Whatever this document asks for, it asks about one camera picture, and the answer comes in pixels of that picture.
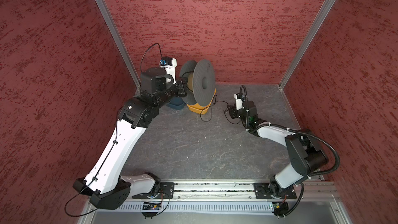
orange bin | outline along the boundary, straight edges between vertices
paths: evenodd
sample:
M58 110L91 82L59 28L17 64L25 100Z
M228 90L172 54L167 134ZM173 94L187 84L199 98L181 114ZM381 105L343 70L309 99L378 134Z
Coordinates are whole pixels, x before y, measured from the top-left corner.
M210 103L207 106L205 106L205 107L202 107L198 103L196 103L195 105L188 105L187 104L187 106L188 106L188 109L191 110L192 112L196 112L196 113L199 113L199 114L200 113L205 114L209 110L209 106L211 105L212 102L213 102L213 99L211 99Z

black bracket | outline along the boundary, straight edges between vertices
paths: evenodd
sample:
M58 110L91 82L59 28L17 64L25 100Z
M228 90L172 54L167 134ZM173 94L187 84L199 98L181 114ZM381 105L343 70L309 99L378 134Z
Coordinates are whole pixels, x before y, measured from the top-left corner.
M169 195L170 199L173 198L174 195L174 183L163 183L160 182L160 189L159 192L153 194L153 193L148 193L148 194L138 194L138 195L133 195L132 199L145 199L145 200L152 200L152 199L160 199L160 191L163 191L163 193L166 193Z
M269 191L269 183L253 183L254 193L256 194L256 199L275 199L271 196ZM297 199L296 192L293 185L288 187L285 191L286 199Z

